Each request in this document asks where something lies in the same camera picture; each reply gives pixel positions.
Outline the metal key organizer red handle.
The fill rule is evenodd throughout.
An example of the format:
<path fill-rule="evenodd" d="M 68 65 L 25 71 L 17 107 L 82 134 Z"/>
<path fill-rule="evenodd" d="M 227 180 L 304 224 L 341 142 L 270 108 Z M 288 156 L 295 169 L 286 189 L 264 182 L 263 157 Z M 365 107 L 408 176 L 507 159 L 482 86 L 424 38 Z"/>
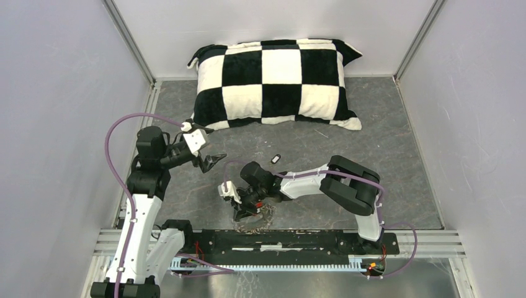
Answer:
<path fill-rule="evenodd" d="M 236 232 L 248 235 L 260 234 L 271 228 L 275 212 L 276 206 L 266 204 L 261 208 L 260 214 L 235 222 L 233 228 Z"/>

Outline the key with black tag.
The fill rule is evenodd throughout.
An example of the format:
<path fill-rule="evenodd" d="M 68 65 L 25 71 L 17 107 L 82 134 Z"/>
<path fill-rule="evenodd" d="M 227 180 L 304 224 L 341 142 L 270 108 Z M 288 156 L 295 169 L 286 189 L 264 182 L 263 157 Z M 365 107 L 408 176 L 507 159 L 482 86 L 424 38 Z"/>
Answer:
<path fill-rule="evenodd" d="M 282 158 L 281 155 L 276 154 L 275 156 L 272 157 L 272 159 L 270 160 L 270 162 L 274 165 L 274 164 L 278 163 L 278 162 L 280 161 L 281 158 Z"/>

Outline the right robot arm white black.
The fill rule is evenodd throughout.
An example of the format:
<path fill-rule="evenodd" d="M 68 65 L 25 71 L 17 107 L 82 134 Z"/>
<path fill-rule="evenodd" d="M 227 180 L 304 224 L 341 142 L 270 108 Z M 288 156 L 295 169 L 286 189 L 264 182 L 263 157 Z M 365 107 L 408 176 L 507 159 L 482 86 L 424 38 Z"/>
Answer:
<path fill-rule="evenodd" d="M 324 194 L 355 216 L 358 244 L 362 251 L 374 253 L 383 246 L 383 221 L 379 207 L 384 195 L 378 173 L 340 155 L 328 163 L 306 171 L 273 173 L 259 163 L 246 164 L 240 177 L 247 187 L 236 187 L 224 179 L 219 195 L 235 209 L 234 221 L 260 214 L 265 199 L 292 201 Z"/>

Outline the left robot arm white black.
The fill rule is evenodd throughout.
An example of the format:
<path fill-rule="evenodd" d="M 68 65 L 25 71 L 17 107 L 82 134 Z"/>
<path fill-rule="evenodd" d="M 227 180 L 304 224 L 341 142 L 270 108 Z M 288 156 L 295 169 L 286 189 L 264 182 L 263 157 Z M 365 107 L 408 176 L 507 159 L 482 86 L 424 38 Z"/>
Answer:
<path fill-rule="evenodd" d="M 128 178 L 117 181 L 127 195 L 125 219 L 114 260 L 101 282 L 92 283 L 91 297 L 160 297 L 161 283 L 172 260 L 195 245 L 188 220 L 167 220 L 153 248 L 154 221 L 171 179 L 170 169 L 192 163 L 201 172 L 210 171 L 224 154 L 202 156 L 213 129 L 190 120 L 180 124 L 181 137 L 171 143 L 160 127 L 137 133 L 137 154 Z"/>

